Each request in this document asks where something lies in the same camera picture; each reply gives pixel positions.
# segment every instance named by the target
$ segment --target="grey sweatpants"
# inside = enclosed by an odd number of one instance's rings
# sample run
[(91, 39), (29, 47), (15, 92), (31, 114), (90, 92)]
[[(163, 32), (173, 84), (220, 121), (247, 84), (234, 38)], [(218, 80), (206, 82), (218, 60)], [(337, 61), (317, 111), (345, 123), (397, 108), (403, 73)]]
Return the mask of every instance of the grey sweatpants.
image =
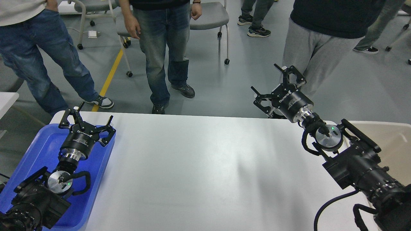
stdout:
[(290, 19), (282, 65), (293, 65), (305, 76), (307, 83), (301, 88), (301, 92), (312, 97), (341, 59), (361, 39), (321, 34), (301, 27)]

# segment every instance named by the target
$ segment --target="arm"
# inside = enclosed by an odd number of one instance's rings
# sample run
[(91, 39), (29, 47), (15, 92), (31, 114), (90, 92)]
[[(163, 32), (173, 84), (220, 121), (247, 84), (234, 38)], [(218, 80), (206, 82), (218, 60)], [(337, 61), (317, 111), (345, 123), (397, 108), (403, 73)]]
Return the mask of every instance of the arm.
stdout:
[(58, 12), (58, 4), (57, 0), (47, 0), (46, 9)]
[(191, 17), (194, 20), (197, 20), (201, 16), (201, 4), (199, 3), (200, 0), (194, 0), (193, 2), (198, 2), (198, 3), (193, 3), (191, 5)]
[(121, 13), (124, 16), (124, 24), (130, 36), (135, 39), (140, 39), (139, 34), (141, 34), (140, 24), (134, 17), (133, 13), (130, 10), (129, 0), (119, 0)]

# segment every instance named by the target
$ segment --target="leg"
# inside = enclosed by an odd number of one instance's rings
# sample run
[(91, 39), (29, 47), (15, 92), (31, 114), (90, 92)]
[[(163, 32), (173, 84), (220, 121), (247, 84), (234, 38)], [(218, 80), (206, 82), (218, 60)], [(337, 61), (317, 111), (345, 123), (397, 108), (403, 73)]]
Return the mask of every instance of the leg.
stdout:
[(354, 49), (364, 51), (370, 48), (380, 37), (390, 20), (397, 15), (404, 2), (405, 0), (387, 0), (377, 20), (368, 28), (367, 34)]
[(261, 27), (261, 22), (264, 20), (273, 3), (274, 0), (257, 0), (253, 22), (251, 23), (252, 28)]
[(47, 75), (40, 51), (30, 38), (29, 27), (27, 21), (0, 27), (0, 53), (5, 65), (26, 80), (38, 104), (54, 115), (68, 106)]
[(44, 10), (30, 20), (33, 40), (62, 69), (64, 77), (85, 101), (93, 101), (99, 95), (89, 70), (79, 60), (73, 39), (67, 32), (58, 12)]
[(316, 47), (303, 75), (307, 84), (301, 91), (308, 97), (315, 94), (318, 87), (328, 78), (335, 67), (362, 38), (343, 39), (323, 35)]
[(256, 0), (244, 0), (242, 7), (241, 7), (241, 17), (248, 18), (250, 16), (250, 12), (253, 10), (253, 6)]
[(134, 9), (140, 23), (140, 48), (145, 53), (145, 70), (151, 89), (151, 102), (164, 106), (170, 99), (165, 81), (164, 58), (166, 55), (166, 10), (143, 11)]
[(168, 77), (173, 86), (187, 84), (188, 58), (185, 57), (190, 34), (189, 4), (169, 10), (167, 45), (169, 47)]
[(305, 71), (314, 52), (319, 33), (295, 24), (289, 19), (282, 66), (295, 66), (301, 73)]

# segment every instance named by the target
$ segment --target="person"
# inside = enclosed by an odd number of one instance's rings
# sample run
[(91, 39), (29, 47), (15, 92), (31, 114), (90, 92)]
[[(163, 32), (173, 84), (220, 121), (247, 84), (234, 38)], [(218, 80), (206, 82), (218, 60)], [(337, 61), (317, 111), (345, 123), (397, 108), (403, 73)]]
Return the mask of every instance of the person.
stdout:
[(397, 15), (405, 0), (387, 0), (377, 20), (368, 28), (365, 37), (354, 47), (354, 51), (374, 55), (378, 49), (372, 45), (381, 36), (387, 24)]
[[(238, 17), (237, 24), (251, 24), (247, 32), (247, 35), (250, 37), (265, 38), (270, 36), (271, 31), (266, 30), (261, 22), (264, 20), (274, 2), (275, 0), (244, 0), (241, 7), (241, 15)], [(254, 16), (251, 16), (250, 12), (253, 10), (255, 3)]]
[(83, 100), (111, 108), (114, 103), (94, 90), (94, 81), (79, 60), (57, 6), (56, 0), (1, 2), (0, 54), (4, 64), (26, 80), (37, 103), (52, 116), (68, 105), (51, 82), (38, 47), (63, 69), (64, 77)]
[(201, 16), (200, 0), (120, 0), (124, 23), (130, 36), (140, 40), (145, 53), (146, 74), (151, 89), (152, 114), (165, 114), (170, 100), (165, 81), (164, 59), (169, 47), (168, 80), (187, 98), (194, 89), (187, 84), (189, 59), (185, 57), (190, 33), (190, 17)]
[(282, 66), (295, 66), (312, 97), (343, 57), (365, 36), (385, 0), (295, 0)]

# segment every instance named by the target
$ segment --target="white shirt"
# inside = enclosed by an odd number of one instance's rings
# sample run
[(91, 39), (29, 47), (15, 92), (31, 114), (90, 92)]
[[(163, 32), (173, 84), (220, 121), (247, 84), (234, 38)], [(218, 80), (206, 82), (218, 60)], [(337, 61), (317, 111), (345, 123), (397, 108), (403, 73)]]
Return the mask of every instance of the white shirt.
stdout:
[(46, 0), (0, 0), (0, 26), (24, 22), (46, 8)]

